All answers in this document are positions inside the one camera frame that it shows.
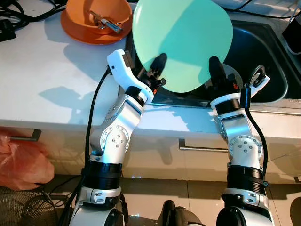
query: orange plastic bag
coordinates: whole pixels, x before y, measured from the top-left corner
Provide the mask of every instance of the orange plastic bag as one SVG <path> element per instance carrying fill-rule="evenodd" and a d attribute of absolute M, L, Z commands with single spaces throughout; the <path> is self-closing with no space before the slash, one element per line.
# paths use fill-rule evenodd
<path fill-rule="evenodd" d="M 54 177 L 54 166 L 46 158 L 45 147 L 38 142 L 10 140 L 15 131 L 0 130 L 0 186 L 29 190 L 35 183 L 47 183 Z"/>

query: cabinet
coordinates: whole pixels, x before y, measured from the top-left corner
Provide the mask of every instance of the cabinet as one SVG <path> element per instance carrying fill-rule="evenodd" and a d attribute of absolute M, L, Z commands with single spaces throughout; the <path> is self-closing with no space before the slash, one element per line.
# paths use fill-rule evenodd
<path fill-rule="evenodd" d="M 31 136 L 33 129 L 14 128 Z M 83 130 L 41 129 L 39 142 L 49 151 L 56 174 L 80 174 L 84 165 Z M 267 137 L 271 183 L 295 183 L 301 175 L 299 139 Z M 226 181 L 228 152 L 219 134 L 136 129 L 123 164 L 129 178 Z"/>

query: metal tongs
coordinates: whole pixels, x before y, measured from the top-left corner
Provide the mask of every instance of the metal tongs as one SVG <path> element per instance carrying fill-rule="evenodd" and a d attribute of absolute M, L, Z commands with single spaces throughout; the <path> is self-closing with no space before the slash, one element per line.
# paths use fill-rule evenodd
<path fill-rule="evenodd" d="M 90 14 L 93 16 L 93 19 L 94 19 L 94 23 L 98 24 L 98 29 L 104 29 L 104 28 L 110 28 L 112 29 L 114 32 L 116 32 L 117 34 L 119 34 L 120 32 L 123 31 L 122 28 L 116 26 L 116 24 L 119 24 L 119 23 L 112 23 L 111 21 L 103 18 L 101 15 L 93 12 L 93 11 L 90 11 Z"/>

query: green plate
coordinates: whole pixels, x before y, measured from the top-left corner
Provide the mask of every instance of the green plate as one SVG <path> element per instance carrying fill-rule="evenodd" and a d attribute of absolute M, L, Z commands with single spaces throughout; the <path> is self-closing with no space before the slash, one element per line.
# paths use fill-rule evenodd
<path fill-rule="evenodd" d="M 228 14 L 210 0 L 139 0 L 133 38 L 146 70 L 160 53 L 167 54 L 161 75 L 172 92 L 188 92 L 209 78 L 209 58 L 223 62 L 233 27 Z"/>

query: tiled floor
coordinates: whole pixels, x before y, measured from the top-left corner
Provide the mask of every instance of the tiled floor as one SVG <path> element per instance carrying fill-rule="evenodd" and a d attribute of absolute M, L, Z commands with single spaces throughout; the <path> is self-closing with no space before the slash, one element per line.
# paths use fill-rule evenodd
<path fill-rule="evenodd" d="M 59 184 L 66 179 L 60 178 Z M 58 192 L 69 192 L 77 181 L 68 183 Z M 179 181 L 162 179 L 123 178 L 130 226 L 158 226 L 162 205 L 173 200 L 176 206 L 186 207 L 195 213 L 203 224 L 215 226 L 216 217 L 223 208 L 221 194 L 224 182 Z M 270 185 L 267 190 L 269 206 L 275 226 L 301 226 L 301 185 Z"/>

